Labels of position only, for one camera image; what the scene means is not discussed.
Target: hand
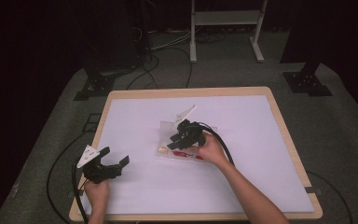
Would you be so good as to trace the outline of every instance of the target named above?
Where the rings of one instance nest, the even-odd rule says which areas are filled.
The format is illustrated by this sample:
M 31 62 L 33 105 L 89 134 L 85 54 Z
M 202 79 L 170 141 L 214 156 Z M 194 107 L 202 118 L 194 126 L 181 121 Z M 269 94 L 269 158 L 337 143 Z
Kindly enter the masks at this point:
M 84 185 L 84 190 L 92 208 L 89 223 L 103 223 L 110 194 L 109 181 L 105 179 L 99 184 L 88 181 Z
M 187 152 L 200 155 L 206 161 L 218 166 L 228 161 L 219 141 L 209 133 L 202 133 L 205 144 L 202 147 L 188 147 Z

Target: wooden table edge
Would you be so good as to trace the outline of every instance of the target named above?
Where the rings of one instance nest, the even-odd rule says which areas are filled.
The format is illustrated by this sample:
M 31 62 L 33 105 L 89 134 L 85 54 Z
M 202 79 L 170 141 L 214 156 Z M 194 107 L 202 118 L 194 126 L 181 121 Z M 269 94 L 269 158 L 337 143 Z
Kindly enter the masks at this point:
M 93 147 L 97 147 L 103 126 L 109 112 L 110 105 L 115 99 L 148 99 L 148 98 L 179 98 L 179 97 L 211 97 L 211 96 L 238 96 L 238 95 L 266 95 L 272 114 L 281 131 L 283 141 L 287 146 L 293 165 L 296 168 L 297 174 L 301 183 L 305 188 L 312 187 L 307 173 L 298 156 L 295 144 L 290 136 L 289 130 L 284 123 L 281 111 L 272 91 L 268 87 L 230 87 L 230 88 L 196 88 L 196 89 L 166 89 L 166 90 L 137 90 L 137 91 L 111 91 L 107 97 L 103 113 L 101 115 L 100 123 L 98 124 L 97 131 L 92 142 Z M 78 187 L 85 180 L 81 176 Z M 284 213 L 289 219 L 317 219 L 322 217 L 323 210 L 319 201 L 314 193 L 308 194 L 312 205 L 315 209 L 312 213 Z M 74 199 L 69 218 L 73 221 L 83 221 L 82 216 L 78 213 L 78 206 Z M 130 214 L 130 215 L 106 215 L 106 220 L 112 221 L 202 221 L 202 220 L 246 220 L 245 214 Z

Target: floor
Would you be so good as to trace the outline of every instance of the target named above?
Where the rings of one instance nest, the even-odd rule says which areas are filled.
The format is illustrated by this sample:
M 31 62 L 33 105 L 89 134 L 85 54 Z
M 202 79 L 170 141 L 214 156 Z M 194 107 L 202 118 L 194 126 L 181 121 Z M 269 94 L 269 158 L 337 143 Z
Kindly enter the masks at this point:
M 178 49 L 156 52 L 154 55 L 159 58 L 159 63 L 151 71 L 155 83 L 146 74 L 131 84 L 145 72 L 139 68 L 118 77 L 113 90 L 180 89 L 187 84 L 188 88 L 269 87 L 304 167 L 327 180 L 309 174 L 324 216 L 318 220 L 292 220 L 291 223 L 350 223 L 344 202 L 328 183 L 342 195 L 353 222 L 358 223 L 358 105 L 339 76 L 324 65 L 318 68 L 316 76 L 333 96 L 310 97 L 306 93 L 292 93 L 282 73 L 299 71 L 303 63 L 280 63 L 288 33 L 261 33 L 259 45 L 265 57 L 263 63 L 255 60 L 249 36 L 251 33 L 225 34 L 224 39 L 222 35 L 217 37 L 222 38 L 221 41 L 198 44 L 198 61 L 194 64 L 190 64 L 187 55 Z M 153 34 L 152 44 L 159 46 L 175 38 L 178 35 Z M 187 43 L 175 47 L 189 51 Z M 145 62 L 145 68 L 151 69 L 156 62 L 156 58 Z M 53 164 L 55 167 L 48 182 L 49 195 L 57 210 L 69 220 L 74 198 L 71 165 L 85 145 L 92 142 L 94 133 L 82 132 L 89 115 L 102 113 L 106 100 L 105 96 L 99 96 L 74 101 L 86 80 L 84 70 L 79 70 L 62 92 L 1 208 L 0 223 L 63 223 L 47 197 L 47 181 Z

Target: white tag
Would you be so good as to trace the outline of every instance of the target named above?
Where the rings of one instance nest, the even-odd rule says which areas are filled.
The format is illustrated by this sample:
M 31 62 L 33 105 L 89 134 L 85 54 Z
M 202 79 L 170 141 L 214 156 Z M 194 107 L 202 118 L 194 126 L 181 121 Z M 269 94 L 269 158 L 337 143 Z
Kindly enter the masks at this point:
M 83 155 L 80 158 L 80 161 L 77 163 L 77 168 L 81 168 L 82 166 L 86 165 L 89 161 L 92 161 L 92 159 L 96 158 L 98 155 L 100 155 L 100 152 L 87 145 L 86 149 L 84 149 Z
M 185 120 L 195 109 L 196 105 L 191 106 L 189 109 L 185 110 L 181 114 L 176 115 L 175 123 L 173 124 L 174 127 L 177 127 L 183 120 Z

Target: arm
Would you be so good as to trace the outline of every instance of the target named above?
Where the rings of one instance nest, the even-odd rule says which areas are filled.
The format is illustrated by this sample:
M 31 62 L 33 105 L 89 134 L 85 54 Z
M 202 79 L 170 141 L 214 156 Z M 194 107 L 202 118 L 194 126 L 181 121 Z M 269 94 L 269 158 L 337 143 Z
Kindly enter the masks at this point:
M 207 133 L 205 145 L 188 150 L 213 163 L 226 177 L 252 223 L 289 223 L 279 208 L 247 180 L 226 158 L 217 139 Z
M 89 224 L 102 224 L 109 200 L 109 181 L 105 179 L 99 184 L 88 181 L 84 185 L 87 197 L 91 204 L 91 215 L 89 216 Z

